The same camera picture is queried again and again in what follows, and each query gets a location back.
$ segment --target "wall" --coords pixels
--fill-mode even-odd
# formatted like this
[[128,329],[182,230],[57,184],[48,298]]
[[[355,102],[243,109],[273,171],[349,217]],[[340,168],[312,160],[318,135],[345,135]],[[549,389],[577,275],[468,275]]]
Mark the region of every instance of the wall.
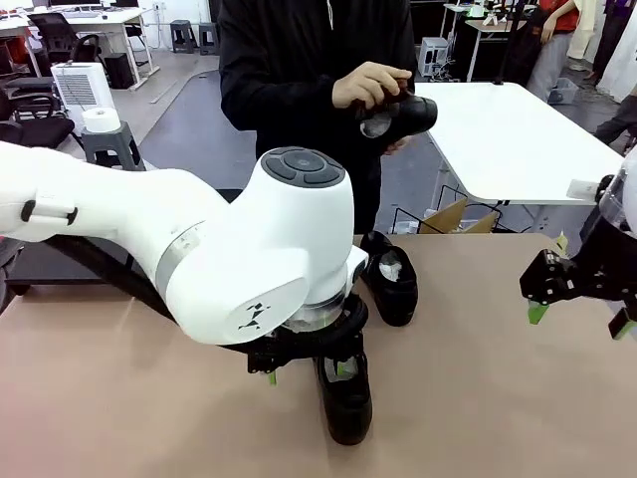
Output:
[[[153,8],[152,0],[138,0],[141,8]],[[160,0],[163,8],[143,15],[146,36],[151,48],[172,48],[170,41],[170,22],[173,20],[190,20],[199,42],[197,25],[210,21],[208,0]]]
[[33,7],[32,0],[0,0],[0,10],[12,10],[17,7]]

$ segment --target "computer monitor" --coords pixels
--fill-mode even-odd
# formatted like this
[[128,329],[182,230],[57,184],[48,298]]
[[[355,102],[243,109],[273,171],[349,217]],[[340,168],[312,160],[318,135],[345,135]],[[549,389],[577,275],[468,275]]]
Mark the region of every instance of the computer monitor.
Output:
[[139,2],[137,0],[115,0],[112,6],[119,8],[136,8],[139,6]]
[[51,0],[52,7],[66,7],[77,5],[102,5],[100,0]]

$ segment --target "robot logo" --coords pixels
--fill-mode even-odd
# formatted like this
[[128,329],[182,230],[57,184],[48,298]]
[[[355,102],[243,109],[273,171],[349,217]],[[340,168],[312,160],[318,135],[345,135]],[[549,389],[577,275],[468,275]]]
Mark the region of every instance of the robot logo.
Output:
[[259,303],[259,304],[254,304],[252,306],[250,306],[248,309],[246,309],[246,311],[253,311],[252,313],[252,319],[251,321],[246,324],[245,326],[239,326],[239,329],[237,329],[238,331],[240,331],[241,329],[245,329],[247,327],[256,327],[257,330],[261,328],[261,326],[259,326],[259,323],[256,321],[257,317],[259,317],[264,311],[267,311],[268,309],[270,309],[270,306],[264,308],[263,304]]

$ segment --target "hand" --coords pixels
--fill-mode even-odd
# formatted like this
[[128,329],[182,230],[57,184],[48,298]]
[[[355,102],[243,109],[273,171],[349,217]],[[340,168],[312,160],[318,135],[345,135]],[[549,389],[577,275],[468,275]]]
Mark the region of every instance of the hand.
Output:
[[405,147],[409,143],[409,141],[411,141],[411,137],[412,136],[405,136],[401,139],[398,139],[393,144],[389,144],[389,146],[387,146],[387,149],[385,150],[385,152],[383,152],[383,154],[387,156],[391,156],[393,153],[398,152],[400,149]]
[[331,90],[331,102],[335,108],[345,109],[352,102],[361,100],[365,102],[365,108],[371,110],[384,101],[384,90],[390,95],[398,95],[400,86],[406,85],[409,78],[411,78],[411,72],[407,70],[365,62],[334,83]]
[[544,27],[541,30],[541,38],[539,39],[543,45],[546,45],[552,38],[556,23],[557,19],[555,19],[552,15],[544,22]]

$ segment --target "person in red shirt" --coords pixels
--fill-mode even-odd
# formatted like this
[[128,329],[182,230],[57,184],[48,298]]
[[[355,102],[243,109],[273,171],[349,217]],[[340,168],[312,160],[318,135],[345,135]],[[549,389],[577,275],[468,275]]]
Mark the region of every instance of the person in red shirt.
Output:
[[543,102],[566,63],[566,53],[579,21],[575,0],[539,0],[539,8],[549,13],[541,32],[542,48],[527,83],[527,90]]

